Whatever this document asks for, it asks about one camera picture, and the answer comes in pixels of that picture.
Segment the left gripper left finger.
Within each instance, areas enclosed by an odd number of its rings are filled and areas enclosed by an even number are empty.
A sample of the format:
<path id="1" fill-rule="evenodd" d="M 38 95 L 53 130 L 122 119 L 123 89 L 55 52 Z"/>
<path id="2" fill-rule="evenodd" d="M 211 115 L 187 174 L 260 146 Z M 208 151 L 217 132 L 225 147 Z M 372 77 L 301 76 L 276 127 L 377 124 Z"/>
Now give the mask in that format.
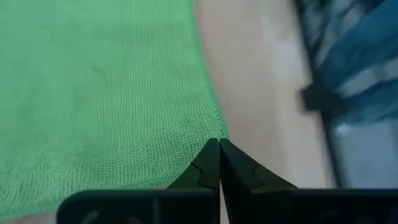
<path id="1" fill-rule="evenodd" d="M 185 171 L 168 189 L 218 189 L 220 187 L 221 147 L 217 139 L 209 139 Z"/>

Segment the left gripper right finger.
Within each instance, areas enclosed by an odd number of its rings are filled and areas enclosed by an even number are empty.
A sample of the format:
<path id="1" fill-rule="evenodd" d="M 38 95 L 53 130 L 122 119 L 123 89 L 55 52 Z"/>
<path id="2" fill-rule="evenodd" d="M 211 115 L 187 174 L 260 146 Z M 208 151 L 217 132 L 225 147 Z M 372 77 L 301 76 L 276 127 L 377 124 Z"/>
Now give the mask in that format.
<path id="1" fill-rule="evenodd" d="M 247 191 L 276 191 L 297 187 L 265 168 L 228 139 L 220 140 L 221 180 L 225 187 Z"/>

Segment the green microfiber towel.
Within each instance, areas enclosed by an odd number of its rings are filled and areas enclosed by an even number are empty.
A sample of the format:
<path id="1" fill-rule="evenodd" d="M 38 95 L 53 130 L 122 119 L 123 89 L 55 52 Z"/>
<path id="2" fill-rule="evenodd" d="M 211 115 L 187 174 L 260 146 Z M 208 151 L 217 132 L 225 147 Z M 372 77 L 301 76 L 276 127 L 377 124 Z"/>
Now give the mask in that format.
<path id="1" fill-rule="evenodd" d="M 0 0 L 0 221 L 171 184 L 228 130 L 195 0 Z"/>

